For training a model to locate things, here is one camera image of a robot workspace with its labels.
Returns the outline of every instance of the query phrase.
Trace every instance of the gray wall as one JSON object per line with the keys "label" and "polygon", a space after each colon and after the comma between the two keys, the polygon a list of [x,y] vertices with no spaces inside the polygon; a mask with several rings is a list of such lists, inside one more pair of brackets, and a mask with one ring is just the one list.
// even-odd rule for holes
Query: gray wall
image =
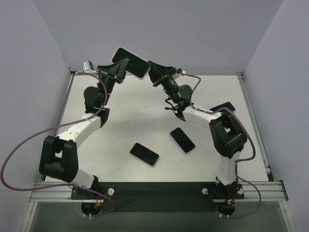
{"label": "gray wall", "polygon": [[244,71],[282,0],[34,0],[73,70],[123,46],[194,73]]}
{"label": "gray wall", "polygon": [[308,231],[309,3],[285,0],[244,72],[277,180],[283,179],[297,231]]}
{"label": "gray wall", "polygon": [[[29,135],[59,119],[70,72],[55,40],[31,0],[0,3],[0,163]],[[15,187],[38,180],[43,138],[22,146],[5,169]],[[0,231],[19,231],[30,192],[0,184]]]}

